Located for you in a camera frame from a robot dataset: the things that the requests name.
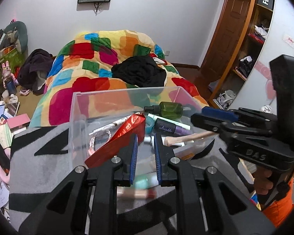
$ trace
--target beige brush handle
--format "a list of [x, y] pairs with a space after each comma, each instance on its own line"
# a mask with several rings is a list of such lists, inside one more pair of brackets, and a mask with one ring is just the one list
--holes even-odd
[[170, 147], [172, 146], [172, 144], [175, 144], [175, 143], [196, 140], [199, 138], [206, 138], [212, 135], [216, 135], [216, 133], [207, 131], [202, 133], [194, 133], [194, 134], [182, 136], [182, 137], [165, 137], [164, 145]]

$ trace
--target clear plastic bin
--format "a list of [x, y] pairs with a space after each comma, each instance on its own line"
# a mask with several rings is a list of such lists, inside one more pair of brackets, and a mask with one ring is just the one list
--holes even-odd
[[[162, 101], [179, 102], [182, 105], [191, 104], [196, 112], [201, 112], [199, 103], [182, 87], [130, 88], [74, 93], [69, 128], [70, 171], [79, 165], [86, 166], [84, 162], [89, 157], [88, 149], [91, 136], [88, 134], [90, 132], [134, 112], [142, 111], [144, 106], [158, 105]], [[182, 117], [178, 121], [191, 125], [193, 133], [204, 131], [193, 127], [188, 117]], [[115, 127], [111, 131], [112, 135], [119, 127]], [[107, 140], [107, 134], [97, 137], [95, 149], [101, 147]], [[138, 149], [138, 162], [147, 160], [153, 154], [154, 150], [151, 145], [141, 143]]]

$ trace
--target pink heart decal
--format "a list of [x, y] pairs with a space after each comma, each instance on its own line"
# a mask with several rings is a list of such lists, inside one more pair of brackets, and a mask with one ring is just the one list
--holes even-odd
[[273, 100], [276, 96], [276, 91], [273, 89], [272, 80], [268, 80], [266, 83], [267, 100]]

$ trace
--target wooden door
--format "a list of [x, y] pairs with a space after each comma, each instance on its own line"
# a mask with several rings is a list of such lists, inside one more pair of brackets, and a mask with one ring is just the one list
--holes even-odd
[[216, 31], [201, 66], [201, 74], [213, 82], [222, 76], [234, 52], [247, 17], [250, 0], [225, 0]]

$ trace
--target metal screw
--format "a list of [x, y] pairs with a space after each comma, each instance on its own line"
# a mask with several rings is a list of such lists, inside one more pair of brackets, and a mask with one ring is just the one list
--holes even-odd
[[118, 164], [121, 161], [121, 158], [119, 158], [118, 156], [114, 156], [111, 159], [111, 162], [113, 162], [114, 164]]
[[170, 159], [170, 161], [171, 161], [172, 163], [174, 163], [174, 164], [178, 164], [178, 163], [180, 162], [180, 159], [177, 158], [177, 157], [172, 157], [172, 158]]
[[77, 166], [75, 168], [75, 172], [76, 173], [82, 173], [85, 170], [85, 168], [83, 166]]
[[210, 173], [210, 174], [215, 174], [217, 172], [217, 168], [214, 167], [214, 166], [209, 166], [207, 168], [207, 171]]

